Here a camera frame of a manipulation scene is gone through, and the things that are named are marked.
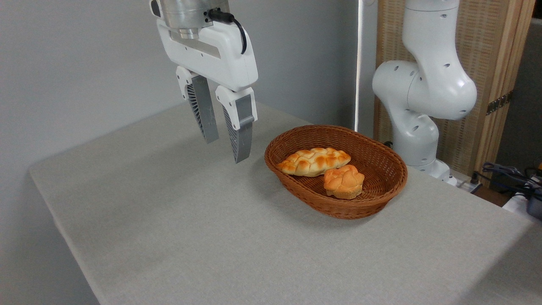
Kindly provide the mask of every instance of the black cable bundle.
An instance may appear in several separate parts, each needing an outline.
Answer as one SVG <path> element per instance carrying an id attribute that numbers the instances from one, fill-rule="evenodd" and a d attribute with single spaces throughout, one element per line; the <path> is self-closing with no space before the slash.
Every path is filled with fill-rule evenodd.
<path id="1" fill-rule="evenodd" d="M 473 179 L 477 177 L 484 178 L 489 182 L 506 188 L 509 191 L 516 192 L 516 195 L 522 195 L 527 199 L 534 197 L 538 200 L 542 200 L 542 195 L 540 195 L 540 190 L 542 188 L 542 182 L 534 180 L 524 174 L 522 174 L 517 168 L 510 166 L 502 166 L 500 164 L 486 162 L 482 166 L 482 172 L 484 173 L 493 173 L 496 174 L 495 177 L 508 177 L 516 182 L 518 186 L 509 186 L 502 183 L 495 182 L 493 179 L 480 174 L 478 171 L 475 171 L 473 174 Z"/>

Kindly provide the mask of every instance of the braided bread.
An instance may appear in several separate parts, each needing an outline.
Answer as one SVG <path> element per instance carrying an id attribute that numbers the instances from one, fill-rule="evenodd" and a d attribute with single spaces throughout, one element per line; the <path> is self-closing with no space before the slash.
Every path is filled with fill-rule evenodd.
<path id="1" fill-rule="evenodd" d="M 279 169 L 288 175 L 316 177 L 326 170 L 339 168 L 350 162 L 350 156 L 333 148 L 299 150 L 279 163 Z"/>

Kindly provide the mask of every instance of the brown basket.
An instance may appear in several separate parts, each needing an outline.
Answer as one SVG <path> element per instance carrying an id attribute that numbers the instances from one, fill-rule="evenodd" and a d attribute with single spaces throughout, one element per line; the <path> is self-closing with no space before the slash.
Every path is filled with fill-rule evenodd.
<path id="1" fill-rule="evenodd" d="M 281 172 L 276 165 L 301 149 L 333 147 L 352 157 L 349 164 L 365 175 L 361 195 L 352 200 L 327 196 L 324 176 L 300 177 Z M 378 213 L 407 182 L 407 167 L 390 148 L 350 129 L 307 125 L 284 132 L 271 141 L 266 164 L 282 184 L 315 210 L 340 219 L 358 219 Z"/>

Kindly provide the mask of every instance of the gray wall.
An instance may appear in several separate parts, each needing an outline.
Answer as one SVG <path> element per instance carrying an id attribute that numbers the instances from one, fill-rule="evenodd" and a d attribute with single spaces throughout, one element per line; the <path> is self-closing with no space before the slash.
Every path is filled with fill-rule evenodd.
<path id="1" fill-rule="evenodd" d="M 356 5 L 230 0 L 254 45 L 257 99 L 351 126 Z M 27 170 L 178 104 L 175 67 L 146 0 L 7 0 L 0 40 L 0 303 L 96 304 Z"/>
<path id="2" fill-rule="evenodd" d="M 542 20 L 533 19 L 519 66 L 497 163 L 523 171 L 542 162 Z"/>

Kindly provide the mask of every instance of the black cable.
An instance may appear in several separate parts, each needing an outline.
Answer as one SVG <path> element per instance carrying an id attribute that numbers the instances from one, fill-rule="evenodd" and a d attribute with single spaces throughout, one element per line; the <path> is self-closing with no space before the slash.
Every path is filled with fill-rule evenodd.
<path id="1" fill-rule="evenodd" d="M 542 196 L 540 196 L 539 193 L 537 193 L 535 189 L 532 189 L 532 188 L 529 188 L 529 187 L 525 187 L 525 188 L 511 187 L 511 186 L 508 186 L 508 185 L 504 185 L 502 183 L 495 182 L 495 181 L 493 181 L 493 179 L 480 174 L 478 171 L 475 171 L 474 173 L 476 175 L 478 175 L 479 177 L 482 177 L 482 178 L 488 180 L 489 182 L 491 182 L 491 183 L 493 183 L 493 184 L 495 184 L 497 186 L 504 187 L 506 189 L 512 190 L 512 191 L 514 191 L 516 193 L 521 193 L 521 194 L 526 195 L 526 196 L 535 197 L 538 200 L 542 200 Z"/>
<path id="2" fill-rule="evenodd" d="M 517 187 L 517 188 L 525 188 L 525 185 L 515 185 L 513 187 Z M 513 193 L 514 191 L 513 190 L 510 190 L 510 189 L 505 189 L 505 190 L 500 190 L 499 193 L 500 194 L 506 194 L 506 193 Z"/>
<path id="3" fill-rule="evenodd" d="M 235 18 L 233 18 L 233 20 L 241 32 L 241 39 L 243 40 L 243 50 L 241 51 L 241 54 L 244 54 L 244 52 L 247 50 L 247 36 L 245 35 L 243 26 L 239 23 L 239 21 L 237 21 Z"/>
<path id="4" fill-rule="evenodd" d="M 211 19 L 212 21 L 219 21 L 228 24 L 235 23 L 239 28 L 239 31 L 241 32 L 241 40 L 243 41 L 243 49 L 241 51 L 241 54 L 244 54 L 244 52 L 247 50 L 247 35 L 245 34 L 244 29 L 239 23 L 239 21 L 237 21 L 237 19 L 235 19 L 232 14 L 220 11 L 220 9 L 212 9 L 208 12 L 205 12 L 205 16 L 208 16 L 209 19 Z"/>
<path id="5" fill-rule="evenodd" d="M 524 176 L 517 168 L 511 166 L 502 166 L 500 164 L 486 162 L 482 166 L 484 173 L 498 173 L 500 175 L 507 176 L 510 179 L 516 180 L 521 183 L 529 183 L 542 186 L 542 183 L 533 180 L 527 176 Z"/>

